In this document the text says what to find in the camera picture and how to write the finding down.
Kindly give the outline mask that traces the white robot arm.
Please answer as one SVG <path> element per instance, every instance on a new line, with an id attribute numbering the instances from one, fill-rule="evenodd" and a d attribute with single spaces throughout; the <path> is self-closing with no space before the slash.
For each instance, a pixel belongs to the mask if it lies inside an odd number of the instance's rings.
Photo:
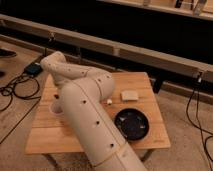
<path id="1" fill-rule="evenodd" d="M 101 105 L 115 88 L 110 72 L 71 64 L 59 51 L 44 57 L 41 67 L 51 74 L 59 107 L 95 171 L 147 171 Z"/>

